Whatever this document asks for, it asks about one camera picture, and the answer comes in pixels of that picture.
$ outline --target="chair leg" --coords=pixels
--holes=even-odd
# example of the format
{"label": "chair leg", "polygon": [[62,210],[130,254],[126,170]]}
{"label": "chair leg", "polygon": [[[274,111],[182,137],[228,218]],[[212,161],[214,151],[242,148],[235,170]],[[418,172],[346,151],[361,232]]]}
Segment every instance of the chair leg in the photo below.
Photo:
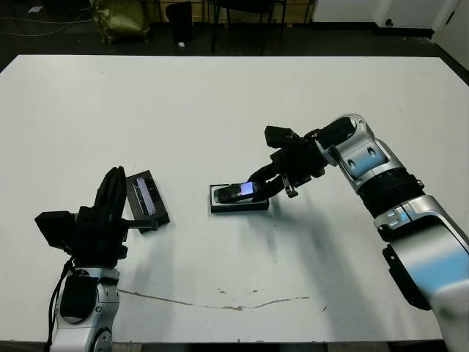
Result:
{"label": "chair leg", "polygon": [[285,12],[287,11],[287,0],[284,0],[282,11],[281,11],[281,30],[280,38],[284,37],[284,27],[285,27]]}
{"label": "chair leg", "polygon": [[311,6],[311,3],[312,3],[313,1],[314,1],[314,0],[309,0],[309,1],[308,1],[308,5],[306,6],[305,21],[304,21],[305,24],[306,24],[306,21],[308,20],[309,7]]}
{"label": "chair leg", "polygon": [[273,6],[272,8],[270,9],[270,12],[269,12],[269,19],[267,21],[267,31],[266,31],[266,35],[265,35],[265,40],[264,40],[264,45],[262,46],[262,50],[261,50],[261,54],[260,56],[263,56],[264,55],[264,51],[265,51],[265,47],[267,46],[267,41],[269,39],[269,33],[270,31],[272,30],[272,17],[273,17]]}
{"label": "chair leg", "polygon": [[215,4],[215,14],[213,18],[213,38],[212,38],[212,54],[215,52],[215,40],[217,37],[218,17],[220,16],[220,7]]}
{"label": "chair leg", "polygon": [[160,15],[160,22],[163,22],[163,13],[161,12],[161,1],[157,0],[158,2],[158,14]]}

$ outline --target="robot finger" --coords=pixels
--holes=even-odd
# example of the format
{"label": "robot finger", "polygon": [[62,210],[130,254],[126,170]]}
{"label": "robot finger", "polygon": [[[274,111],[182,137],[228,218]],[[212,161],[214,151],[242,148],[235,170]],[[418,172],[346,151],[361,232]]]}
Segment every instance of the robot finger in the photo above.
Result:
{"label": "robot finger", "polygon": [[260,188],[256,193],[254,194],[254,197],[252,198],[253,202],[259,202],[261,200],[265,200],[268,198],[271,198],[275,196],[277,193],[282,191],[284,189],[284,183],[281,179],[281,176],[277,176],[273,180],[267,182],[265,186]]}
{"label": "robot finger", "polygon": [[249,179],[248,182],[253,181],[253,182],[265,182],[267,180],[270,180],[271,178],[275,177],[277,175],[277,172],[274,168],[273,163],[261,167],[259,170],[257,170],[255,173],[253,173]]}

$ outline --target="yellow bag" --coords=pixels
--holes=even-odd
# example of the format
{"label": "yellow bag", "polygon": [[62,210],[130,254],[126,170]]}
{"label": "yellow bag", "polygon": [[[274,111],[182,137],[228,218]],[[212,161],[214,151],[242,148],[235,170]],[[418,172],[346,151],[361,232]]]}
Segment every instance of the yellow bag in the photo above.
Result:
{"label": "yellow bag", "polygon": [[111,44],[121,38],[147,38],[149,16],[142,0],[94,0],[93,18],[103,42]]}

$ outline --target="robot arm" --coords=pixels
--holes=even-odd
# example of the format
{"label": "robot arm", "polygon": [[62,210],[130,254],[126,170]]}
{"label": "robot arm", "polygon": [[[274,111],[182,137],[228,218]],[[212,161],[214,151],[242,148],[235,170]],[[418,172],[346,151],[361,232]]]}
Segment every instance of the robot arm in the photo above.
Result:
{"label": "robot arm", "polygon": [[[104,177],[92,207],[80,207],[78,214],[41,213],[35,219],[49,246],[71,256],[51,299],[50,309],[57,296],[55,309],[49,312],[46,350],[111,351],[112,324],[119,308],[115,266],[127,256],[122,242],[129,228],[158,227],[156,221],[121,219],[126,196],[124,169],[114,167]],[[57,331],[52,339],[55,320]]]}
{"label": "robot arm", "polygon": [[347,114],[304,137],[276,127],[267,127],[265,136],[267,145],[281,149],[250,180],[279,176],[253,200],[283,188],[295,197],[295,187],[323,175],[327,164],[338,165],[388,242],[383,255],[403,296],[433,310],[450,351],[469,351],[469,239],[366,121]]}

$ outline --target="smartphone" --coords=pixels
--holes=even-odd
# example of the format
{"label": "smartphone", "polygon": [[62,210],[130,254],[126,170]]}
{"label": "smartphone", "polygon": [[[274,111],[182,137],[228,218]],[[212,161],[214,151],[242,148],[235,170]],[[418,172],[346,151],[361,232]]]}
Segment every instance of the smartphone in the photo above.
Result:
{"label": "smartphone", "polygon": [[144,215],[153,215],[156,213],[154,203],[157,195],[155,182],[149,178],[137,178],[133,181],[133,190],[139,201],[141,212]]}
{"label": "smartphone", "polygon": [[259,188],[259,184],[255,182],[237,183],[216,189],[214,195],[220,203],[233,203],[238,200],[252,198]]}

